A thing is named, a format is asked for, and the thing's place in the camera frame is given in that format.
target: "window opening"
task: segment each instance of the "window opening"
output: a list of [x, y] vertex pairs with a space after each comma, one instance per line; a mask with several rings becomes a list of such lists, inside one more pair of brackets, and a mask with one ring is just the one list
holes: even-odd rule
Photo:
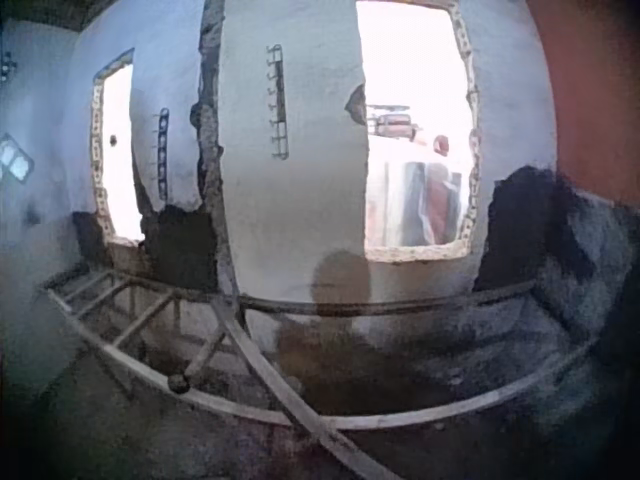
[[22, 183], [33, 170], [33, 160], [9, 135], [5, 135], [0, 140], [0, 178], [5, 173], [2, 170], [8, 171]]
[[[463, 256], [477, 169], [470, 148], [475, 130], [467, 95], [469, 65], [451, 15], [390, 1], [356, 5], [369, 137], [367, 257]], [[394, 254], [385, 257], [390, 249]], [[403, 250], [409, 254], [403, 256]]]

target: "wooden plank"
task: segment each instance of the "wooden plank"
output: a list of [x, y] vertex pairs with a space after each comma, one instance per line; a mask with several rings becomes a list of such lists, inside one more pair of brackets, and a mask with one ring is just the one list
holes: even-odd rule
[[[55, 292], [49, 290], [49, 297], [58, 305], [64, 304], [64, 301], [56, 295]], [[193, 389], [184, 395], [176, 395], [167, 387], [167, 377], [160, 372], [152, 369], [148, 365], [130, 357], [122, 350], [118, 350], [106, 343], [102, 338], [89, 330], [81, 321], [73, 315], [64, 314], [64, 318], [69, 326], [93, 347], [99, 349], [103, 354], [107, 355], [114, 362], [123, 368], [128, 369], [141, 380], [152, 385], [162, 392], [176, 399], [183, 400], [191, 405], [200, 407], [212, 413], [219, 415], [239, 417], [245, 420], [268, 424], [280, 425], [282, 427], [291, 427], [291, 422], [281, 412], [272, 412], [261, 408], [250, 407], [236, 402], [227, 400], [226, 398], [210, 395]]]
[[360, 450], [355, 443], [326, 424], [293, 391], [275, 368], [262, 356], [256, 344], [251, 341], [234, 317], [230, 307], [218, 298], [214, 298], [211, 305], [218, 317], [218, 321], [247, 361], [251, 370], [282, 404], [292, 421], [307, 430], [314, 440], [361, 478], [365, 480], [400, 480], [398, 475], [376, 462]]
[[[242, 405], [231, 402], [225, 398], [210, 395], [196, 389], [192, 389], [184, 395], [175, 395], [167, 388], [167, 377], [153, 370], [151, 367], [138, 362], [129, 357], [124, 352], [113, 348], [87, 329], [73, 315], [68, 314], [65, 310], [65, 302], [53, 290], [49, 290], [49, 297], [60, 307], [67, 323], [83, 337], [86, 341], [94, 346], [101, 348], [103, 352], [110, 356], [114, 361], [122, 365], [123, 368], [129, 369], [133, 374], [137, 375], [141, 380], [155, 386], [175, 398], [190, 403], [191, 405], [202, 408], [206, 411], [221, 414], [233, 415], [244, 420], [261, 423], [265, 425], [279, 425], [282, 427], [291, 427], [292, 423], [282, 413], [272, 410]], [[423, 425], [430, 422], [447, 420], [449, 418], [464, 415], [466, 413], [481, 411], [486, 408], [494, 407], [504, 403], [514, 397], [522, 395], [528, 390], [534, 388], [540, 382], [553, 378], [573, 366], [576, 362], [583, 359], [594, 346], [597, 339], [591, 339], [574, 349], [570, 354], [555, 362], [545, 362], [538, 370], [509, 383], [496, 390], [486, 392], [475, 397], [471, 397], [458, 402], [450, 403], [443, 406], [430, 407], [421, 410], [413, 410], [402, 413], [394, 413], [388, 415], [363, 415], [363, 416], [325, 416], [322, 419], [333, 428], [343, 431], [382, 431], [393, 428], [411, 427]]]
[[191, 363], [184, 371], [184, 376], [187, 380], [191, 381], [195, 378], [201, 370], [209, 363], [211, 357], [213, 357], [214, 353], [224, 340], [225, 333], [224, 329], [221, 327], [216, 328], [211, 335], [211, 338], [206, 341], [206, 343], [202, 346], [202, 348], [198, 351], [196, 356], [191, 360]]
[[507, 300], [531, 291], [533, 281], [509, 285], [493, 290], [472, 292], [454, 297], [427, 298], [380, 303], [307, 303], [281, 302], [250, 296], [241, 296], [240, 304], [249, 310], [264, 313], [288, 313], [291, 315], [323, 316], [334, 318], [376, 317], [383, 315], [408, 315], [445, 308], [464, 308]]
[[129, 286], [128, 281], [116, 282], [116, 284], [113, 287], [101, 293], [95, 300], [93, 300], [86, 307], [84, 307], [79, 313], [77, 313], [76, 317], [78, 318], [78, 320], [81, 320], [83, 317], [86, 317], [89, 313], [91, 313], [93, 310], [98, 308], [104, 302], [111, 300], [113, 297], [115, 297], [118, 293], [120, 293], [122, 290], [124, 290], [128, 286]]
[[119, 348], [124, 342], [142, 330], [160, 311], [173, 300], [173, 292], [165, 293], [153, 305], [147, 308], [133, 323], [116, 338], [111, 345]]
[[86, 283], [82, 284], [77, 290], [75, 290], [74, 292], [72, 292], [69, 295], [67, 295], [66, 297], [64, 297], [63, 300], [66, 303], [69, 303], [69, 302], [73, 301], [75, 298], [77, 298], [80, 295], [82, 295], [83, 293], [91, 290], [93, 287], [97, 286], [99, 283], [102, 283], [110, 275], [111, 275], [111, 272], [109, 272], [108, 270], [100, 273], [98, 276], [93, 277], [92, 279], [90, 279]]
[[69, 270], [57, 273], [49, 277], [41, 286], [42, 290], [55, 290], [71, 280], [74, 280], [90, 272], [89, 266], [85, 262], [75, 264]]

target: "door opening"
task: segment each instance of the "door opening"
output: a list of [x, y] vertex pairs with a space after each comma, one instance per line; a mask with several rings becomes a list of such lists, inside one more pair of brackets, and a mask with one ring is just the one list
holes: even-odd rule
[[138, 211], [133, 182], [131, 145], [131, 79], [133, 64], [127, 64], [104, 79], [102, 102], [102, 184], [116, 237], [141, 241], [142, 216]]

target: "wooden frame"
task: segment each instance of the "wooden frame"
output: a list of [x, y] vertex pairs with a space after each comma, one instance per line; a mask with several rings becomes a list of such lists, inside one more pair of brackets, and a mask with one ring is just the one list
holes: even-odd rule
[[[162, 284], [157, 282], [150, 282], [143, 279], [133, 279], [131, 277], [120, 275], [121, 278], [129, 280], [128, 287], [136, 286], [138, 288], [149, 288], [154, 291], [158, 291], [158, 288]], [[165, 286], [165, 291], [172, 291], [175, 298], [181, 298], [183, 293], [189, 294], [189, 291], [172, 289]], [[103, 354], [110, 357], [113, 361], [129, 370], [134, 375], [138, 376], [145, 382], [157, 387], [161, 391], [176, 398], [179, 398], [187, 403], [198, 406], [209, 412], [232, 415], [248, 421], [258, 422], [261, 424], [292, 427], [291, 421], [282, 413], [273, 410], [266, 410], [248, 405], [242, 405], [236, 402], [229, 401], [225, 398], [210, 395], [202, 391], [191, 389], [183, 395], [176, 395], [167, 387], [168, 378], [165, 375], [153, 370], [151, 367], [135, 360], [120, 349], [113, 345], [106, 343], [95, 333], [91, 332], [85, 325], [79, 320], [77, 315], [74, 315], [71, 307], [55, 292], [54, 289], [47, 290], [49, 297], [60, 307], [65, 319], [70, 326], [88, 343], [99, 349]], [[210, 301], [211, 296], [207, 297], [201, 294], [200, 302]], [[441, 303], [439, 300], [439, 308], [446, 308], [447, 305]], [[443, 421], [458, 415], [464, 415], [471, 412], [476, 412], [486, 408], [490, 408], [496, 405], [500, 405], [516, 396], [531, 390], [540, 382], [558, 375], [581, 358], [586, 356], [589, 350], [595, 343], [595, 339], [591, 339], [581, 346], [575, 348], [570, 354], [557, 360], [555, 362], [545, 362], [542, 367], [530, 375], [527, 375], [519, 380], [509, 383], [503, 387], [497, 388], [490, 392], [486, 392], [466, 400], [460, 400], [450, 403], [448, 405], [442, 405], [438, 407], [430, 407], [420, 410], [414, 410], [409, 412], [384, 414], [384, 415], [362, 415], [362, 416], [322, 416], [323, 422], [330, 425], [332, 428], [340, 431], [368, 431], [368, 430], [387, 430], [394, 428], [411, 427], [416, 425], [423, 425], [426, 423]]]

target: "crack in wall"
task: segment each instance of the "crack in wall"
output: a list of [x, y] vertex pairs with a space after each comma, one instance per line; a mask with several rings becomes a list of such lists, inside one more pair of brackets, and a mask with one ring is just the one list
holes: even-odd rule
[[194, 105], [191, 113], [192, 122], [197, 125], [198, 130], [198, 174], [199, 178], [200, 175], [204, 176], [204, 206], [211, 217], [211, 225], [217, 237], [215, 256], [218, 286], [226, 295], [235, 297], [238, 295], [238, 284], [229, 245], [220, 169], [224, 149], [219, 144], [218, 136], [218, 78], [224, 10], [224, 0], [205, 0], [200, 29], [200, 88], [198, 103]]

